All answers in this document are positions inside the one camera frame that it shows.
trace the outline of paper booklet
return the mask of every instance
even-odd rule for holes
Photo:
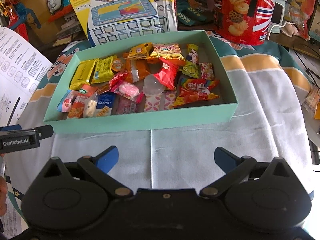
[[[51,66],[19,34],[0,27],[0,127],[17,123]]]

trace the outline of mint green box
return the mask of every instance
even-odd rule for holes
[[[80,61],[119,54],[129,51],[141,43],[202,44],[208,62],[214,65],[215,77],[220,80],[221,99],[212,100],[215,105],[186,107],[166,111],[112,115],[106,117],[60,120],[57,105],[69,88],[70,81]],[[49,103],[44,123],[53,127],[56,133],[106,133],[130,130],[151,130],[172,127],[229,122],[238,106],[234,90],[220,61],[216,49],[205,31],[170,32],[140,36],[77,52],[65,69]]]

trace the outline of hand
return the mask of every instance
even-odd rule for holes
[[[7,211],[5,201],[7,199],[8,185],[4,178],[0,177],[0,216],[3,216]]]

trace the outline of bed sheet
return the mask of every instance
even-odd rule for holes
[[[311,154],[300,108],[310,83],[289,53],[276,43],[245,46],[208,32],[235,90],[239,106],[230,122],[163,130],[107,134],[57,135],[41,147],[7,154],[7,174],[20,206],[23,194],[52,156],[64,162],[97,155],[111,145],[119,148],[119,162],[109,175],[136,191],[138,188],[186,188],[199,191],[224,175],[213,153],[222,146],[238,156],[270,162],[284,157],[308,193]],[[89,46],[68,46],[39,85],[19,124],[42,125],[53,91],[72,55]]]

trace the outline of cookie tin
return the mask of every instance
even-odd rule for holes
[[[266,39],[276,0],[214,0],[215,31],[247,45]]]

